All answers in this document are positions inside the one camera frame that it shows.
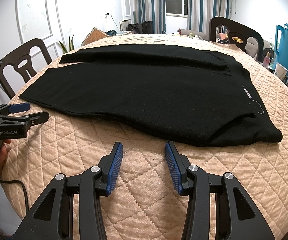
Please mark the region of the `person's left hand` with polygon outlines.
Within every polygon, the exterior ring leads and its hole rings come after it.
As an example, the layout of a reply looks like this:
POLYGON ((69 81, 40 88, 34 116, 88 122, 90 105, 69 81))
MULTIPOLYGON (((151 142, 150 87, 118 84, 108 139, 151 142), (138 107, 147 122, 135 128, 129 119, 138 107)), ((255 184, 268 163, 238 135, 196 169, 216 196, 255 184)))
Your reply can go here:
POLYGON ((4 163, 10 150, 10 144, 11 140, 7 139, 2 142, 0 147, 0 175, 2 174, 4 163))

